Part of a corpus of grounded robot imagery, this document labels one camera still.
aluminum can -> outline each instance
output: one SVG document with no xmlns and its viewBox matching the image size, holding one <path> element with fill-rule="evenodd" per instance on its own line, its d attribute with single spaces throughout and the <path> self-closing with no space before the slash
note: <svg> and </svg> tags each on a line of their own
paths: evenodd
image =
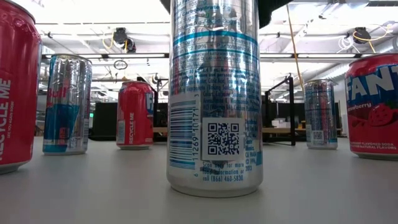
<svg viewBox="0 0 398 224">
<path fill-rule="evenodd" d="M 147 149 L 154 137 L 154 92 L 148 83 L 124 82 L 119 91 L 116 145 Z"/>
<path fill-rule="evenodd" d="M 0 1 L 0 174 L 32 158 L 42 41 L 35 20 Z"/>
<path fill-rule="evenodd" d="M 309 149 L 337 149 L 335 92 L 331 80 L 304 84 L 305 130 Z"/>
<path fill-rule="evenodd" d="M 91 61 L 77 55 L 52 56 L 44 154 L 83 154 L 87 151 L 91 76 Z"/>
<path fill-rule="evenodd" d="M 349 144 L 359 157 L 398 159 L 398 54 L 378 54 L 346 72 Z"/>
<path fill-rule="evenodd" d="M 262 182 L 255 0 L 172 1 L 167 178 L 175 190 L 236 197 Z"/>
</svg>

strawberry graphic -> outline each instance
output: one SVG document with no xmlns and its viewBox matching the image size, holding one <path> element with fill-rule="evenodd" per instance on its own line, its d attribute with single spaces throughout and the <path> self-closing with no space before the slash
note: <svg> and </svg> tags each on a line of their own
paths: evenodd
<svg viewBox="0 0 398 224">
<path fill-rule="evenodd" d="M 384 126 L 389 124 L 394 117 L 394 110 L 384 103 L 378 104 L 369 113 L 368 122 L 370 126 Z"/>
</svg>

metal frame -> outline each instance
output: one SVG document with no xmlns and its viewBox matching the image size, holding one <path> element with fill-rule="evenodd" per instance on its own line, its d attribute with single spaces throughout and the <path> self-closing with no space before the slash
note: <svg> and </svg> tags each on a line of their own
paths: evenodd
<svg viewBox="0 0 398 224">
<path fill-rule="evenodd" d="M 290 145 L 291 146 L 295 146 L 296 145 L 296 138 L 295 138 L 295 123 L 294 123 L 294 81 L 293 81 L 293 77 L 289 76 L 286 77 L 283 81 L 281 81 L 280 83 L 276 84 L 276 86 L 272 87 L 271 89 L 267 90 L 265 92 L 266 94 L 266 100 L 265 100 L 265 107 L 266 107 L 266 114 L 265 114 L 265 126 L 266 128 L 269 126 L 269 95 L 270 92 L 276 88 L 278 88 L 279 86 L 281 86 L 284 83 L 288 83 L 289 84 L 289 106 L 290 106 Z M 274 141 L 270 141 L 269 138 L 266 138 L 267 142 L 274 142 Z"/>
</svg>

barcode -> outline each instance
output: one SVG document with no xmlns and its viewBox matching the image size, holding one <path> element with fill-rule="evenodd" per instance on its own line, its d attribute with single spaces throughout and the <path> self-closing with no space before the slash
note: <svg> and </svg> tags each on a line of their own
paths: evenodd
<svg viewBox="0 0 398 224">
<path fill-rule="evenodd" d="M 244 119 L 203 118 L 202 159 L 234 161 L 244 155 Z"/>
<path fill-rule="evenodd" d="M 323 144 L 323 131 L 312 131 L 312 143 Z"/>
<path fill-rule="evenodd" d="M 174 97 L 170 104 L 170 139 L 169 139 L 169 164 L 181 169 L 195 169 L 193 153 L 199 154 L 199 120 L 200 110 L 198 99 L 178 101 Z"/>
<path fill-rule="evenodd" d="M 126 133 L 126 124 L 124 120 L 118 121 L 118 135 L 117 135 L 117 143 L 124 143 L 124 137 Z"/>
<path fill-rule="evenodd" d="M 85 119 L 84 125 L 84 133 L 83 133 L 83 145 L 86 146 L 88 144 L 88 126 L 90 125 L 90 120 Z"/>
</svg>

black stand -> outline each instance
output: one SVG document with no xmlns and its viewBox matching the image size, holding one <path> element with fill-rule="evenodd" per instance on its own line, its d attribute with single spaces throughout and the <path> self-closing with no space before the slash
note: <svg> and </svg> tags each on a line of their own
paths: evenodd
<svg viewBox="0 0 398 224">
<path fill-rule="evenodd" d="M 294 86 L 293 86 L 293 77 L 287 77 L 285 78 L 285 80 L 283 80 L 282 82 L 276 84 L 276 86 L 272 87 L 271 89 L 267 90 L 265 92 L 266 94 L 266 101 L 264 102 L 264 105 L 266 107 L 266 115 L 265 115 L 265 128 L 271 128 L 271 121 L 269 120 L 269 95 L 271 93 L 272 90 L 278 88 L 279 86 L 281 86 L 284 83 L 288 83 L 289 84 L 289 108 L 290 108 L 290 145 L 291 146 L 295 146 L 296 145 L 296 139 L 295 139 L 295 123 L 294 123 Z M 268 135 L 266 134 L 266 138 L 265 138 L 266 142 L 274 142 L 274 141 L 278 141 L 278 139 L 273 139 L 271 141 L 271 139 L 268 137 Z"/>
</svg>

